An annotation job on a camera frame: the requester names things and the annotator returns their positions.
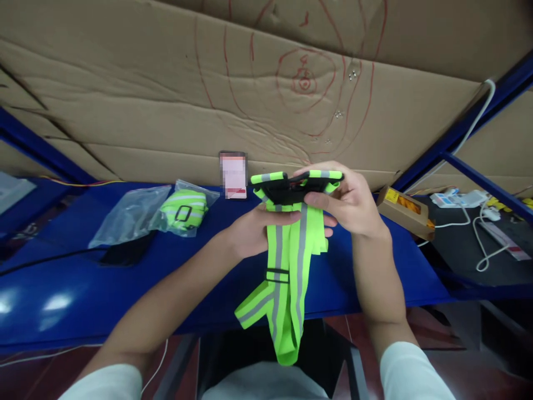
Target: blue table surface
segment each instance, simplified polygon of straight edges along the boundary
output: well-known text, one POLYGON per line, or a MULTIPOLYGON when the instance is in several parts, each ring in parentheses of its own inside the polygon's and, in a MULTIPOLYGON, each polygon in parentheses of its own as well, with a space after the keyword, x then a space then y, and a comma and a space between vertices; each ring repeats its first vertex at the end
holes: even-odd
MULTIPOLYGON (((0 268, 87 248, 102 220, 126 191, 153 186, 116 183, 90 188, 0 268)), ((130 268, 101 267, 97 260, 103 252, 95 252, 38 264, 0 278, 0 352, 102 342, 150 287, 258 204, 252 197, 246 202, 220 197, 206 214, 196 238, 158 232, 143 259, 130 268)), ((386 218, 384 221, 393 236, 394 259, 407 305, 450 301, 410 233, 386 218)), ((199 304, 178 333, 237 328, 233 312, 264 279, 266 265, 266 253, 242 261, 199 304)), ((358 311, 351 238, 338 226, 329 239, 328 253, 311 259, 305 317, 358 311)))
POLYGON ((0 241, 5 241, 24 229, 45 211, 57 204, 72 191, 64 186, 43 178, 29 178, 36 188, 0 215, 0 241))

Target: floor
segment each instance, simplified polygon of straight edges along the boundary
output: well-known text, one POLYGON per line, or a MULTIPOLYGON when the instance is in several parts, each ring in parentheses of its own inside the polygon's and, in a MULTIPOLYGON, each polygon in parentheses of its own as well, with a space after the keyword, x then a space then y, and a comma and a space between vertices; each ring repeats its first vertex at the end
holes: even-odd
MULTIPOLYGON (((471 353, 456 351, 463 349, 459 339, 454 336, 449 327, 439 323, 426 310, 422 308, 409 309, 408 320, 423 349, 441 350, 432 352, 430 360, 457 400, 522 399, 526 398, 528 393, 533 392, 533 384, 530 382, 487 367, 482 361, 473 357, 471 353)), ((371 347, 362 314, 331 317, 327 318, 326 322, 359 348, 370 399, 383 399, 378 362, 371 347)), ((170 338, 167 356, 162 368, 143 393, 143 400, 153 398, 162 379, 162 371, 168 368, 171 355, 179 343, 180 337, 170 338)), ((0 398, 6 400, 55 400, 74 382, 76 376, 97 350, 96 347, 82 347, 52 358, 35 359, 2 367, 0 368, 0 398)), ((4 356, 0 358, 0 365, 22 358, 56 352, 57 350, 4 356)), ((163 347, 154 356, 152 365, 144 377, 144 382, 147 382, 159 366, 162 354, 163 347)), ((197 360, 198 347, 189 361, 182 384, 176 393, 176 399, 195 399, 197 360)), ((348 375, 344 366, 334 399, 349 398, 348 375)))

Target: white shirt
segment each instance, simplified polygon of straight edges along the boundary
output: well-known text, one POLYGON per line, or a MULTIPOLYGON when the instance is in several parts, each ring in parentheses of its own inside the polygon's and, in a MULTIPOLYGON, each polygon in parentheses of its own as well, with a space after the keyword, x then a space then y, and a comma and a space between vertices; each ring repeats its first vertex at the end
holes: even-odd
MULTIPOLYGON (((454 400, 424 352, 412 343, 391 344, 380 362, 387 400, 454 400)), ((139 400, 142 377, 138 369, 118 364, 80 379, 59 400, 139 400)), ((260 362, 235 371, 209 389, 203 400, 319 400, 324 390, 298 367, 260 362)))

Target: black cable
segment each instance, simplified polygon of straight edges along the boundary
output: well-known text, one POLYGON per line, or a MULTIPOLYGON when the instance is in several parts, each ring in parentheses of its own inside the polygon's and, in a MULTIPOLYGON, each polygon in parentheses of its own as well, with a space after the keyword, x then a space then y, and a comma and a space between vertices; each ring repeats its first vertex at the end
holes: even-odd
POLYGON ((58 256, 53 256, 53 257, 48 257, 48 258, 41 258, 41 259, 38 259, 38 260, 35 260, 35 261, 30 261, 30 262, 27 262, 27 263, 24 263, 24 264, 17 265, 16 267, 7 269, 5 271, 0 271, 0 277, 3 277, 3 276, 5 276, 7 274, 10 274, 12 272, 18 271, 19 269, 32 267, 32 266, 34 266, 36 264, 41 264, 43 262, 48 262, 48 261, 53 261, 55 259, 75 256, 76 254, 90 253, 90 252, 93 252, 93 251, 107 251, 107 250, 108 249, 106 249, 106 248, 83 249, 83 250, 77 250, 77 251, 71 252, 71 253, 60 254, 58 256))

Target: packaged reflective vest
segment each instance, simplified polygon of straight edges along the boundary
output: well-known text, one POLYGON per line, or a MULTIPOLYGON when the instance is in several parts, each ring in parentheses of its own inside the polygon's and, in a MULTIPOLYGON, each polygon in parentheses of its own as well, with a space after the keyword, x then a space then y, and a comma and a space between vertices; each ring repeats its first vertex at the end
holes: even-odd
POLYGON ((328 250, 323 211, 303 199, 311 191, 331 194, 343 178, 339 171, 309 171, 291 179, 283 172, 251 178, 250 186, 267 211, 301 212, 301 219, 292 225, 266 227, 265 280, 235 310, 244 329, 266 315, 281 365, 291 366, 298 360, 311 255, 328 250))
POLYGON ((161 206, 168 226, 179 231, 198 228, 208 211, 205 194, 181 189, 171 195, 161 206))

